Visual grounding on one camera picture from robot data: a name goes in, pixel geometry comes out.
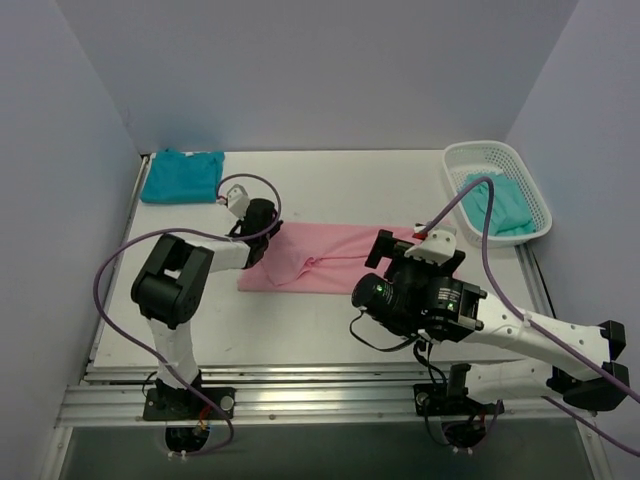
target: wire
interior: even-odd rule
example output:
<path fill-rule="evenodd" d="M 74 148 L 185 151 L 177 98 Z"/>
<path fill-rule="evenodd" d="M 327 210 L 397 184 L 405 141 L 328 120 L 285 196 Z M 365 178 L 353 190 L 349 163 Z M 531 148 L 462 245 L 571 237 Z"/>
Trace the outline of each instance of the wire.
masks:
<path fill-rule="evenodd" d="M 142 384 L 142 395 L 144 395 L 144 398 L 147 398 L 147 392 L 145 391 L 145 387 L 147 385 L 149 385 L 149 381 L 151 380 L 151 378 L 156 375 L 158 373 L 158 371 L 156 370 L 155 372 L 151 372 L 147 378 L 144 380 L 144 383 Z"/>
<path fill-rule="evenodd" d="M 93 293 L 93 303 L 95 304 L 96 309 L 98 310 L 98 313 L 100 314 L 100 317 L 102 317 L 102 319 L 105 321 L 105 323 L 107 325 L 109 325 L 112 329 L 114 329 L 116 331 L 116 333 L 120 334 L 122 337 L 124 337 L 125 339 L 127 339 L 128 341 L 133 343 L 134 345 L 137 345 L 138 347 L 142 348 L 146 352 L 148 352 L 151 355 L 153 355 L 161 365 L 165 366 L 167 371 L 183 387 L 185 387 L 193 395 L 195 395 L 200 400 L 202 400 L 206 405 L 209 405 L 220 416 L 220 418 L 222 418 L 225 421 L 225 423 L 229 427 L 229 435 L 227 436 L 227 438 L 225 440 L 221 441 L 220 443 L 218 443 L 216 445 L 211 446 L 210 448 L 202 449 L 200 451 L 191 452 L 191 453 L 187 454 L 187 455 L 190 455 L 190 456 L 192 456 L 192 455 L 206 455 L 208 453 L 211 453 L 213 451 L 219 450 L 219 449 L 229 445 L 229 443 L 231 443 L 231 441 L 233 441 L 233 437 L 235 435 L 235 430 L 233 428 L 233 424 L 231 423 L 231 420 L 229 419 L 227 414 L 224 412 L 224 410 L 222 410 L 218 405 L 216 405 L 213 401 L 211 401 L 209 398 L 207 398 L 201 392 L 199 392 L 198 390 L 193 388 L 189 384 L 189 382 L 187 382 L 184 378 L 182 378 L 182 376 L 180 376 L 180 374 L 176 371 L 176 369 L 173 368 L 173 366 L 171 364 L 169 364 L 167 359 L 160 352 L 155 350 L 153 347 L 150 347 L 146 343 L 138 340 L 137 338 L 135 338 L 131 334 L 127 333 L 125 330 L 120 328 L 109 317 L 109 315 L 105 311 L 105 307 L 102 304 L 102 300 L 100 298 L 100 280 L 102 279 L 102 275 L 104 274 L 104 272 L 107 269 L 107 267 L 109 266 L 109 264 L 111 264 L 111 262 L 113 262 L 116 258 L 118 258 L 118 256 L 120 256 L 122 254 L 122 252 L 124 252 L 126 249 L 132 247 L 133 245 L 136 245 L 136 244 L 142 242 L 143 240 L 147 240 L 149 238 L 157 237 L 157 236 L 163 235 L 165 233 L 189 233 L 189 234 L 193 234 L 193 235 L 198 235 L 198 236 L 201 236 L 201 237 L 209 238 L 209 239 L 212 239 L 212 240 L 218 240 L 218 241 L 224 241 L 224 242 L 229 242 L 229 241 L 238 242 L 238 241 L 253 240 L 254 238 L 258 238 L 258 237 L 261 237 L 262 235 L 265 235 L 266 233 L 269 233 L 269 231 L 278 224 L 278 222 L 280 221 L 280 216 L 282 214 L 282 199 L 280 198 L 280 194 L 278 193 L 278 190 L 276 190 L 276 188 L 273 186 L 273 184 L 271 184 L 271 182 L 269 182 L 265 178 L 262 178 L 262 177 L 260 177 L 258 175 L 254 175 L 252 173 L 236 173 L 234 175 L 229 175 L 228 177 L 225 177 L 220 181 L 220 183 L 218 184 L 218 188 L 216 189 L 216 197 L 220 193 L 220 187 L 224 183 L 226 183 L 229 180 L 234 179 L 234 178 L 253 178 L 255 180 L 258 180 L 258 181 L 266 184 L 271 189 L 271 191 L 273 192 L 273 194 L 274 194 L 274 196 L 276 198 L 276 217 L 273 220 L 273 223 L 269 227 L 265 228 L 261 232 L 258 232 L 258 233 L 252 234 L 252 235 L 247 235 L 245 237 L 235 237 L 235 238 L 229 238 L 229 237 L 224 237 L 224 236 L 220 236 L 220 235 L 213 235 L 211 233 L 201 232 L 199 230 L 194 230 L 194 229 L 191 229 L 191 228 L 165 228 L 165 229 L 162 229 L 162 230 L 156 230 L 156 231 L 153 231 L 153 232 L 148 232 L 148 233 L 145 233 L 144 235 L 140 235 L 139 237 L 136 237 L 136 238 L 133 238 L 131 240 L 128 240 L 128 241 L 124 242 L 122 245 L 120 245 L 120 247 L 118 247 L 118 249 L 116 249 L 116 251 L 114 253 L 112 253 L 98 267 L 98 271 L 96 272 L 96 275 L 95 275 L 95 277 L 93 279 L 93 289 L 92 289 L 93 290 L 92 291 L 92 293 Z"/>
<path fill-rule="evenodd" d="M 209 425 L 208 425 L 207 420 L 209 419 L 209 414 L 210 413 L 211 413 L 211 406 L 210 405 L 205 405 L 204 408 L 202 410 L 200 410 L 198 426 L 203 431 L 209 429 Z"/>
<path fill-rule="evenodd" d="M 433 344 L 429 343 L 426 359 L 422 355 L 420 355 L 421 345 L 423 345 L 423 342 L 418 339 L 418 341 L 416 341 L 416 343 L 413 345 L 413 356 L 416 358 L 418 363 L 420 363 L 420 365 L 427 369 L 427 371 L 429 372 L 429 377 L 431 378 L 431 383 L 433 383 L 434 385 L 438 383 L 436 382 L 436 378 L 433 376 L 433 372 L 436 372 L 440 376 L 442 384 L 447 385 L 447 376 L 444 374 L 444 372 L 435 365 L 431 364 L 431 350 L 433 348 Z"/>
<path fill-rule="evenodd" d="M 447 204 L 447 206 L 444 207 L 442 211 L 438 215 L 436 215 L 436 218 L 434 218 L 431 222 L 429 222 L 427 226 L 420 233 L 425 234 L 429 232 L 429 230 L 431 230 L 438 223 L 440 223 L 440 221 L 453 209 L 453 207 L 456 204 L 460 202 L 460 200 L 462 200 L 462 198 L 465 195 L 467 195 L 471 190 L 473 190 L 476 186 L 480 185 L 481 183 L 486 183 L 489 187 L 489 199 L 487 201 L 487 214 L 484 217 L 484 225 L 482 227 L 482 245 L 481 245 L 482 266 L 484 267 L 484 272 L 487 276 L 487 279 L 489 280 L 489 283 L 495 290 L 496 295 L 502 301 L 504 306 L 511 313 L 513 313 L 516 316 L 516 318 L 520 319 L 522 322 L 526 322 L 527 319 L 525 319 L 524 314 L 511 302 L 511 300 L 509 300 L 507 295 L 500 288 L 500 285 L 498 285 L 498 281 L 494 277 L 493 272 L 491 271 L 491 267 L 489 266 L 489 247 L 488 247 L 487 241 L 489 236 L 489 225 L 491 222 L 491 213 L 493 211 L 493 201 L 495 197 L 495 187 L 491 178 L 484 176 L 484 177 L 477 178 L 476 180 L 469 183 L 466 187 L 460 190 L 460 192 L 455 197 L 453 197 L 453 199 Z M 622 383 L 620 380 L 615 378 L 613 375 L 611 375 L 609 372 L 604 370 L 602 367 L 596 365 L 594 362 L 592 362 L 587 357 L 585 357 L 582 353 L 580 353 L 579 351 L 571 347 L 568 343 L 564 342 L 561 338 L 557 337 L 547 329 L 541 327 L 540 325 L 535 323 L 533 320 L 528 320 L 528 324 L 531 325 L 531 328 L 536 330 L 538 333 L 542 334 L 543 336 L 551 340 L 553 343 L 558 345 L 560 348 L 562 348 L 569 354 L 573 355 L 575 358 L 580 360 L 583 364 L 585 364 L 591 370 L 596 372 L 598 375 L 602 376 L 605 380 L 607 380 L 609 383 L 614 385 L 620 391 L 624 392 L 626 395 L 631 397 L 636 403 L 640 403 L 640 394 L 632 390 L 629 386 Z M 623 444 L 619 440 L 616 440 L 615 438 L 611 437 L 609 434 L 599 429 L 597 426 L 592 425 L 586 420 L 584 420 L 580 415 L 572 412 L 570 409 L 564 406 L 560 406 L 558 402 L 550 399 L 549 397 L 542 397 L 542 398 L 544 398 L 549 403 L 555 405 L 556 407 L 560 408 L 567 415 L 574 418 L 576 421 L 582 423 L 587 428 L 594 431 L 595 433 L 600 435 L 602 438 L 604 438 L 605 440 L 615 445 L 616 447 L 620 448 L 621 450 L 635 457 L 640 457 L 640 450 L 636 450 L 632 447 L 629 447 Z"/>
<path fill-rule="evenodd" d="M 477 428 L 484 428 L 482 420 L 474 423 L 478 414 L 472 413 L 466 421 L 450 422 L 442 428 L 442 435 L 447 439 L 452 447 L 471 449 L 480 444 L 480 441 L 471 447 L 466 441 L 466 437 L 477 432 Z"/>
<path fill-rule="evenodd" d="M 431 363 L 431 350 L 433 350 L 433 343 L 429 342 L 429 346 L 427 347 L 427 369 L 429 370 L 429 375 L 431 375 L 431 379 L 433 380 L 432 370 L 440 375 L 442 379 L 442 383 L 447 384 L 447 376 L 440 370 L 438 367 Z"/>
<path fill-rule="evenodd" d="M 405 340 L 404 342 L 399 343 L 395 347 L 388 347 L 388 348 L 378 348 L 375 345 L 371 345 L 364 338 L 360 337 L 356 332 L 353 331 L 353 325 L 358 320 L 360 320 L 363 315 L 364 315 L 364 311 L 360 312 L 360 315 L 358 315 L 356 318 L 351 320 L 351 323 L 349 324 L 349 333 L 351 333 L 351 336 L 353 338 L 358 340 L 360 343 L 364 343 L 367 347 L 373 348 L 374 350 L 377 350 L 378 352 L 384 352 L 384 353 L 398 352 L 400 350 L 403 350 L 403 349 L 407 348 L 409 345 L 411 345 L 412 343 L 414 343 L 417 340 L 417 337 L 411 337 L 408 340 Z"/>
<path fill-rule="evenodd" d="M 474 448 L 474 449 L 477 449 L 477 448 L 478 448 L 478 447 L 480 447 L 483 443 L 485 443 L 485 442 L 486 442 L 487 438 L 489 437 L 489 434 L 491 433 L 491 431 L 492 431 L 492 430 L 495 428 L 495 426 L 496 426 L 496 423 L 497 423 L 497 421 L 498 421 L 498 415 L 500 414 L 500 411 L 502 410 L 502 406 L 503 406 L 502 400 L 498 400 L 498 401 L 496 402 L 496 406 L 495 406 L 495 410 L 494 410 L 494 412 L 493 412 L 493 416 L 491 417 L 491 422 L 489 422 L 489 426 L 485 428 L 484 436 L 480 439 L 480 441 L 479 441 L 478 443 L 476 443 L 476 444 L 473 446 L 473 448 Z M 469 419 L 465 422 L 465 423 L 466 423 L 466 425 L 471 426 L 471 425 L 472 425 L 472 423 L 473 423 L 473 419 L 474 419 L 476 416 L 478 416 L 478 415 L 480 415 L 480 423 L 481 423 L 482 425 L 484 425 L 486 412 L 485 412 L 485 411 L 483 411 L 483 410 L 481 410 L 479 413 L 474 413 L 471 417 L 469 417 Z M 445 427 L 442 429 L 442 431 L 443 431 L 443 434 L 444 434 L 445 438 L 447 438 L 447 431 L 448 431 L 450 428 L 455 427 L 456 425 L 462 425 L 462 423 L 451 423 L 451 424 L 449 424 L 449 425 L 445 426 Z"/>

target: white panel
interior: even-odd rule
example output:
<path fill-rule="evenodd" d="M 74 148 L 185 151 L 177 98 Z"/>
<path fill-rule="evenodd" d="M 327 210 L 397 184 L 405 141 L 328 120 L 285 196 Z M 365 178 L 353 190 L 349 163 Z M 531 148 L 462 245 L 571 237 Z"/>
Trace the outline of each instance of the white panel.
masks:
<path fill-rule="evenodd" d="M 554 215 L 536 244 L 560 318 L 627 327 L 620 362 L 640 388 L 640 3 L 583 0 L 536 82 L 508 142 L 520 151 Z M 598 423 L 640 448 L 631 400 Z M 615 478 L 638 461 L 608 448 Z"/>
<path fill-rule="evenodd" d="M 576 0 L 58 0 L 136 145 L 503 139 Z"/>
<path fill-rule="evenodd" d="M 96 328 L 139 157 L 52 2 L 0 4 L 0 457 L 30 479 Z"/>
<path fill-rule="evenodd" d="M 413 226 L 432 219 L 447 203 L 441 155 L 439 151 L 230 153 L 224 173 L 267 177 L 281 192 L 285 221 Z M 269 194 L 255 181 L 243 184 L 252 197 Z M 233 223 L 233 215 L 220 206 L 139 204 L 130 235 L 172 226 L 226 233 Z M 116 322 L 146 342 L 152 342 L 151 332 L 131 301 L 130 290 L 154 244 L 146 241 L 125 253 L 109 308 Z M 467 253 L 460 278 L 491 290 L 480 251 L 461 234 L 458 248 Z M 505 292 L 516 304 L 531 309 L 515 250 L 492 250 L 490 258 Z M 358 313 L 349 295 L 238 292 L 237 276 L 238 271 L 230 271 L 209 277 L 192 320 L 196 360 L 201 365 L 415 362 L 411 349 L 380 353 L 349 335 L 349 321 Z M 375 345 L 399 343 L 368 317 L 356 329 Z M 502 358 L 518 357 L 486 345 L 445 343 L 434 349 L 435 360 Z M 154 365 L 155 358 L 105 328 L 95 367 Z"/>

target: teal cloth in basket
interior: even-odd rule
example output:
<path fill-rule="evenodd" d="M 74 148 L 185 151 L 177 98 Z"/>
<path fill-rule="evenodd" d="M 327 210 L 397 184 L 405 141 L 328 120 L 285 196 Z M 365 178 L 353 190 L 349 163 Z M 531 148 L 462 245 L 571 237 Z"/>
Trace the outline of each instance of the teal cloth in basket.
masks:
<path fill-rule="evenodd" d="M 222 178 L 224 152 L 185 155 L 175 150 L 156 153 L 140 194 L 145 203 L 213 203 Z"/>
<path fill-rule="evenodd" d="M 518 182 L 507 178 L 501 173 L 479 173 L 469 175 L 464 186 L 484 176 L 491 178 L 495 186 L 489 235 L 511 237 L 534 233 L 536 225 Z M 462 206 L 467 217 L 469 217 L 471 225 L 480 232 L 484 227 L 487 200 L 489 200 L 489 187 L 486 183 L 481 183 L 462 199 Z"/>

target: black cable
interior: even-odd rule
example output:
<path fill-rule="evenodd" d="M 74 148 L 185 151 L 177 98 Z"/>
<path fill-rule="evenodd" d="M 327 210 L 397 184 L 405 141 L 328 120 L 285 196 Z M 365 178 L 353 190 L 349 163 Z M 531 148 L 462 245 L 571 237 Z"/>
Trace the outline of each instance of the black cable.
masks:
<path fill-rule="evenodd" d="M 409 345 L 411 345 L 412 343 L 414 343 L 417 340 L 417 337 L 411 337 L 411 338 L 405 340 L 404 342 L 399 343 L 395 347 L 388 347 L 388 348 L 378 348 L 375 345 L 371 345 L 364 338 L 360 337 L 356 332 L 353 331 L 353 324 L 356 323 L 358 320 L 360 320 L 363 315 L 364 315 L 364 312 L 360 312 L 360 315 L 358 315 L 356 318 L 351 320 L 351 323 L 349 324 L 349 333 L 351 333 L 351 336 L 353 338 L 358 340 L 360 343 L 365 344 L 367 347 L 371 347 L 374 350 L 377 350 L 378 352 L 384 352 L 384 353 L 398 352 L 398 351 L 400 351 L 400 350 L 402 350 L 404 348 L 407 348 Z"/>
<path fill-rule="evenodd" d="M 438 383 L 436 382 L 436 379 L 433 376 L 433 372 L 435 371 L 440 376 L 441 383 L 443 383 L 444 385 L 447 385 L 447 376 L 444 374 L 444 372 L 440 370 L 438 367 L 431 365 L 431 349 L 432 348 L 433 348 L 433 344 L 429 343 L 429 347 L 427 350 L 427 358 L 424 358 L 422 355 L 420 355 L 420 352 L 424 351 L 424 343 L 423 341 L 418 340 L 413 346 L 413 356 L 416 358 L 416 360 L 420 365 L 422 365 L 427 369 L 427 371 L 429 372 L 429 377 L 431 378 L 431 383 L 433 384 Z"/>
<path fill-rule="evenodd" d="M 465 422 L 453 422 L 443 428 L 443 435 L 452 447 L 472 448 L 473 444 L 479 443 L 479 441 L 474 441 L 474 437 L 480 429 L 485 429 L 485 425 L 483 420 L 478 420 L 477 422 L 474 420 L 481 413 L 482 410 L 479 413 L 474 412 Z"/>
<path fill-rule="evenodd" d="M 431 372 L 431 370 L 433 370 L 438 375 L 440 375 L 440 378 L 442 379 L 442 383 L 444 383 L 446 385 L 447 382 L 448 382 L 447 376 L 444 374 L 444 372 L 442 370 L 440 370 L 435 365 L 431 364 L 431 350 L 433 350 L 433 343 L 429 343 L 429 346 L 427 347 L 427 368 L 429 369 L 429 372 Z"/>
<path fill-rule="evenodd" d="M 151 372 L 147 378 L 145 379 L 144 383 L 142 384 L 142 395 L 144 395 L 144 398 L 147 398 L 147 393 L 145 392 L 145 387 L 147 385 L 149 385 L 149 381 L 153 378 L 154 375 L 156 375 L 158 373 L 158 371 L 156 370 L 155 372 Z"/>

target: white wall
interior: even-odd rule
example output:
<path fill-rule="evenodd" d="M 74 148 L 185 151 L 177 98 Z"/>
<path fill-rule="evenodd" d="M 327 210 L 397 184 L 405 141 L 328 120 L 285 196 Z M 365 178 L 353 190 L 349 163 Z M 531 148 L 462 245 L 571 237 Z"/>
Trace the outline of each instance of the white wall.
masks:
<path fill-rule="evenodd" d="M 621 363 L 640 388 L 640 2 L 581 0 L 507 141 L 554 216 L 535 246 L 560 318 L 626 324 Z M 601 424 L 640 448 L 640 406 Z M 616 478 L 638 460 L 609 449 Z"/>
<path fill-rule="evenodd" d="M 577 0 L 58 0 L 141 151 L 502 139 Z"/>
<path fill-rule="evenodd" d="M 0 3 L 0 477 L 39 470 L 140 158 L 49 0 Z"/>

